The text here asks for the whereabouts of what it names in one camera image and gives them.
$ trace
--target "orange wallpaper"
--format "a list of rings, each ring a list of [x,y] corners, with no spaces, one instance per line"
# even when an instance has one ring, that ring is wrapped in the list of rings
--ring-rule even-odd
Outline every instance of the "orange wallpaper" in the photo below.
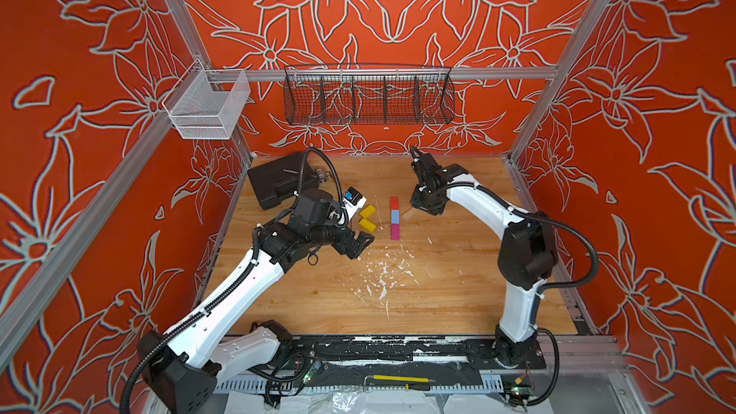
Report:
[[[161,0],[2,0],[0,23],[2,313],[191,58]],[[241,171],[231,142],[172,130],[0,375],[0,411],[116,412],[140,335],[191,309]]]
[[[117,412],[138,340],[194,305],[242,169],[230,141],[170,130],[0,376],[0,409]]]
[[[0,313],[191,63],[162,0],[2,2]]]
[[[465,67],[557,63],[589,0],[185,0],[216,67],[279,69],[314,62]],[[253,84],[240,126],[254,151],[316,144],[335,153],[510,149],[543,82],[457,87],[458,117],[442,127],[289,127],[281,87]]]
[[[655,412],[736,409],[734,7],[612,0],[520,163]]]

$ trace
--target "black toolbox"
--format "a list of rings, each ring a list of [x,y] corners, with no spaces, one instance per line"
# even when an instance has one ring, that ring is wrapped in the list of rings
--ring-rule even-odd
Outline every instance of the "black toolbox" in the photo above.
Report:
[[[277,207],[282,201],[294,196],[302,166],[302,152],[290,153],[285,157],[269,161],[248,170],[248,179],[253,186],[255,198],[263,209]],[[317,175],[309,164],[304,165],[302,189],[319,187]]]

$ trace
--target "wire basket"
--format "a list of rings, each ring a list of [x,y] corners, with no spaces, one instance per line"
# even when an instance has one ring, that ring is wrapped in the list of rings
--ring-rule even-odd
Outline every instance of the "wire basket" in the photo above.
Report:
[[[449,67],[354,63],[284,70],[291,125],[439,125],[455,118]]]
[[[202,65],[195,61],[179,80],[183,92],[171,96],[163,106],[179,134],[185,140],[226,140],[235,129],[248,96],[250,85],[241,70],[230,91],[211,82]]]

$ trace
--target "wooden table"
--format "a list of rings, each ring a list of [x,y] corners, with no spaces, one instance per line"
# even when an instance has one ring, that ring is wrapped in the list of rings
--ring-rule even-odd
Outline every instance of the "wooden table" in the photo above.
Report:
[[[257,158],[253,165],[272,158]],[[440,156],[440,164],[458,162],[501,197],[518,204],[513,184],[498,158]],[[319,251],[319,263],[299,261],[271,286],[230,330],[243,335],[253,321],[277,320],[294,334],[492,334],[503,313],[506,281],[498,271],[501,241],[480,220],[452,202],[445,214],[417,210],[401,219],[401,240],[391,240],[389,197],[399,198],[404,215],[417,183],[410,158],[332,157],[343,191],[353,186],[378,211],[375,241],[358,260],[339,256],[330,246]],[[327,167],[312,160],[313,167]],[[321,188],[335,194],[328,179]],[[237,209],[207,286],[211,292],[251,248],[251,231],[280,207],[263,211],[250,181]],[[359,216],[353,218],[358,228]],[[576,334],[557,290],[548,290],[538,324],[554,333]]]

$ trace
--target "yellow block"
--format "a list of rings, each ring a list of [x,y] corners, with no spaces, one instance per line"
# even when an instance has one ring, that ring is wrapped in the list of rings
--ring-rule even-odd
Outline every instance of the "yellow block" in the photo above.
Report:
[[[373,216],[373,213],[375,213],[375,207],[373,205],[368,205],[367,207],[363,208],[363,211],[360,212],[361,217],[371,217]]]
[[[366,229],[366,232],[370,234],[373,234],[373,231],[375,230],[375,224],[370,222],[368,219],[361,219],[361,222],[359,222],[358,225]]]

